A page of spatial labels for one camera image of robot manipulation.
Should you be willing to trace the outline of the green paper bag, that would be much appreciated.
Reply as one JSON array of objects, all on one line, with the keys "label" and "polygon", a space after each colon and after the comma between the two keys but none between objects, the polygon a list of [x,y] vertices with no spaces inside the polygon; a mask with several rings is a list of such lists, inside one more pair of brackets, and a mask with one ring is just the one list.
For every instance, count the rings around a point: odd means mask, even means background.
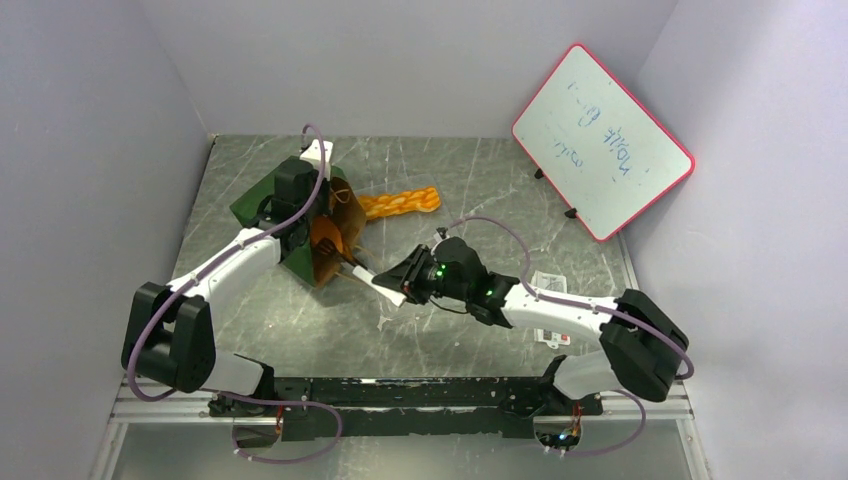
[{"label": "green paper bag", "polygon": [[[230,211],[244,228],[267,230],[294,216],[305,205],[318,177],[318,166],[290,156],[249,188]],[[366,215],[342,169],[328,166],[309,210],[274,236],[281,242],[281,263],[306,284],[319,289],[340,270],[341,260],[318,248],[328,238],[349,254],[364,230]]]}]

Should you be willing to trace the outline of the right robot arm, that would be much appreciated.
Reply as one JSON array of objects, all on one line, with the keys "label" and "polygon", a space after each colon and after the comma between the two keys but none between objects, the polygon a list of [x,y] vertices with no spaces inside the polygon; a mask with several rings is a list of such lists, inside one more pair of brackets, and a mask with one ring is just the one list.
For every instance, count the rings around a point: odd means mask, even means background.
[{"label": "right robot arm", "polygon": [[591,345],[587,354],[552,362],[539,391],[550,413],[565,413],[590,394],[624,389],[654,403],[667,399],[689,340],[644,292],[584,297],[526,286],[486,268],[458,237],[434,248],[418,245],[404,260],[374,276],[375,285],[425,304],[446,297],[464,304],[478,322],[561,333]]}]

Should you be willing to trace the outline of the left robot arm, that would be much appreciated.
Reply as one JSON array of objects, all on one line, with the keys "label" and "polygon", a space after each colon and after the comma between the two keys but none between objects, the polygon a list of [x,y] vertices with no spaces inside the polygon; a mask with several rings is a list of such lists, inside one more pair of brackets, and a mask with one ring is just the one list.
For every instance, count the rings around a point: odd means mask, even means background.
[{"label": "left robot arm", "polygon": [[230,206],[241,225],[215,256],[165,285],[147,282],[132,300],[121,355],[137,375],[170,392],[228,392],[261,416],[277,400],[272,367],[217,349],[215,314],[266,270],[306,253],[313,220],[328,214],[332,168],[327,160],[291,156]]}]

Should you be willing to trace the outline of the long metal tweezers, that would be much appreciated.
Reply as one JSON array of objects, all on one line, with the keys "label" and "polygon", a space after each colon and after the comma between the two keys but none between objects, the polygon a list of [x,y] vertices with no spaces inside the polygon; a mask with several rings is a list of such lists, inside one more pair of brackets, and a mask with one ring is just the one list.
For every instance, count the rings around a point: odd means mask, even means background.
[{"label": "long metal tweezers", "polygon": [[333,257],[333,256],[327,256],[327,257],[339,260],[342,263],[347,264],[350,267],[351,274],[353,275],[353,277],[356,280],[362,282],[367,287],[369,287],[370,289],[372,289],[373,291],[375,291],[376,293],[381,295],[383,298],[388,300],[395,307],[402,307],[406,303],[406,297],[402,293],[399,293],[399,292],[390,290],[386,287],[382,287],[382,286],[377,285],[374,282],[374,278],[376,276],[376,274],[374,272],[369,270],[362,262],[357,260],[351,254],[346,254],[346,256],[348,258],[347,261],[342,261],[338,257]]}]

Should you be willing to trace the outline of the braided fake bread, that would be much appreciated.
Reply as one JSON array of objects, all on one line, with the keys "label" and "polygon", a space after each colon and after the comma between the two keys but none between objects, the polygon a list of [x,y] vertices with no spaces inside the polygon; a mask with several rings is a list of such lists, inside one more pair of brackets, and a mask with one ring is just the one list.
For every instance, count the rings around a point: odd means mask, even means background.
[{"label": "braided fake bread", "polygon": [[433,186],[394,194],[361,195],[357,200],[369,221],[411,212],[430,213],[442,205],[439,192]]}]

